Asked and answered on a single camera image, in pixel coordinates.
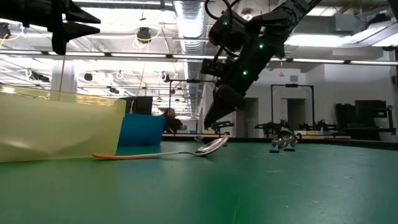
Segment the doorway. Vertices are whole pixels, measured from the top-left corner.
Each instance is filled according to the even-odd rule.
[[[305,120],[305,100],[287,99],[287,122],[291,131],[298,131]]]
[[[237,138],[258,138],[254,129],[259,122],[259,99],[246,98],[244,110],[237,110],[235,133]]]

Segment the door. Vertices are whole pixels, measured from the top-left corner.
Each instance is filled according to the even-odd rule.
[[[298,131],[299,125],[306,122],[304,99],[287,99],[287,122],[291,131]]]

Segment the person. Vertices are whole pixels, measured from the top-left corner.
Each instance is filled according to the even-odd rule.
[[[164,126],[164,131],[167,133],[177,133],[177,130],[182,129],[182,122],[175,118],[175,110],[173,108],[167,108],[161,116],[167,118]]]

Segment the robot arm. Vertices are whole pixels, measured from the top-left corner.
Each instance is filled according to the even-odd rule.
[[[1,18],[19,21],[24,27],[30,24],[46,27],[52,32],[53,50],[60,55],[65,55],[69,40],[100,32],[95,27],[76,23],[100,24],[101,21],[72,0],[2,0],[1,4]],[[62,14],[68,22],[63,22]]]
[[[287,0],[272,12],[249,22],[233,12],[233,25],[224,46],[231,52],[241,50],[239,57],[227,63],[207,59],[202,64],[202,73],[219,77],[213,91],[213,104],[205,118],[205,128],[236,109],[244,108],[246,91],[274,55],[284,57],[284,42],[320,1]],[[224,13],[210,30],[213,44],[221,45],[229,17],[228,12]]]

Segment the black monitor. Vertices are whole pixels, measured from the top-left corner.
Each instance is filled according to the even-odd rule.
[[[126,113],[152,115],[152,96],[133,96],[120,99],[126,100]]]
[[[373,118],[387,118],[387,111],[380,110],[387,108],[385,100],[356,100],[356,115],[360,123],[365,127],[376,127]]]

